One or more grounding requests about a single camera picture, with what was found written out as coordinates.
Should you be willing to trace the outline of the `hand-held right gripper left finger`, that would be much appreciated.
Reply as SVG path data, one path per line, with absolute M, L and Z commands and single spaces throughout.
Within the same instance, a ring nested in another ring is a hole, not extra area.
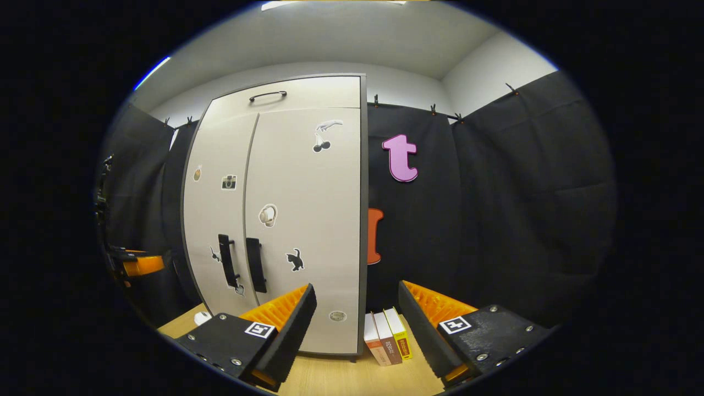
M 289 376 L 316 307 L 314 286 L 307 283 L 240 316 L 213 314 L 174 341 L 202 364 L 276 392 Z

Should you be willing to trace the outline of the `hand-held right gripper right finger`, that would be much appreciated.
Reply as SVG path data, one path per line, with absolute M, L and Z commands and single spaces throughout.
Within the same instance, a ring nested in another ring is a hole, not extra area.
M 497 371 L 551 333 L 498 304 L 475 308 L 406 280 L 398 283 L 398 304 L 445 388 Z

